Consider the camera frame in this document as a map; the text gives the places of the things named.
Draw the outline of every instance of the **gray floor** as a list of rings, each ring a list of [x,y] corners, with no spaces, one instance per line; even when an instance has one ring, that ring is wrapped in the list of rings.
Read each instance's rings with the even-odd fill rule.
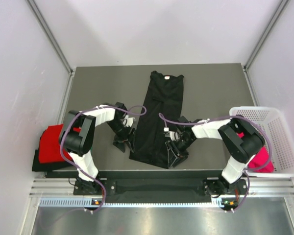
[[[240,64],[78,67],[66,112],[104,102],[142,105],[154,70],[185,76],[182,115],[189,120],[220,117],[234,106],[253,105]],[[96,128],[92,154],[99,170],[159,169],[130,160],[128,150],[122,153],[112,145],[113,136],[106,124]],[[190,157],[177,169],[222,169],[229,157],[218,140],[197,140],[188,150]]]
[[[283,198],[248,198],[234,214],[208,208],[103,208],[91,216],[81,210],[42,229],[70,210],[39,208],[32,234],[294,235]]]

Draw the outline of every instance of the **pink cloth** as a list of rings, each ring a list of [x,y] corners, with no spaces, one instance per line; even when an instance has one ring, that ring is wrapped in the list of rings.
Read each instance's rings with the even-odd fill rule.
[[[239,137],[242,138],[244,136],[243,133],[239,134]],[[248,164],[248,168],[256,168],[261,165],[263,165],[266,160],[268,159],[269,154],[265,147],[262,147],[260,151],[256,154],[256,156],[253,158],[253,160],[250,161]],[[270,161],[268,165],[266,165],[264,168],[260,170],[256,170],[255,172],[258,173],[271,173],[274,172],[274,166],[272,162]]]

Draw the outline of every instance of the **folded red cloth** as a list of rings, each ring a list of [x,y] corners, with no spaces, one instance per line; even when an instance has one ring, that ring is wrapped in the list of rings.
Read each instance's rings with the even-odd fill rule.
[[[42,134],[39,142],[39,162],[40,163],[54,163],[64,162],[60,155],[60,144],[58,138],[63,124],[56,126],[49,126]],[[72,160],[69,154],[63,150],[64,156]]]
[[[242,138],[244,136],[243,133],[239,134],[239,137]],[[255,157],[248,164],[248,168],[256,168],[262,166],[268,159],[269,154],[265,147],[262,147],[260,151],[255,155]],[[260,170],[256,170],[254,172],[258,173],[271,173],[274,172],[274,166],[270,161],[268,165]]]

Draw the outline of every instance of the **plastic basket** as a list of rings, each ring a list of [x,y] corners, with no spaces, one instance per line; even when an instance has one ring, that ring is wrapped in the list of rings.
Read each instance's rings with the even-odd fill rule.
[[[230,115],[242,115],[258,124],[271,141],[273,173],[250,172],[250,176],[257,177],[294,177],[294,142],[283,114],[268,107],[234,107]]]

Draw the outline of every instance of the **white panel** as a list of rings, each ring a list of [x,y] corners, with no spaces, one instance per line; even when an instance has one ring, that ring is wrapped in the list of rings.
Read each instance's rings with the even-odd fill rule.
[[[251,66],[250,76],[260,105],[280,109],[294,138],[294,0]]]
[[[36,0],[70,65],[245,63],[279,0]]]
[[[20,228],[35,148],[68,74],[25,0],[0,0],[0,235]]]

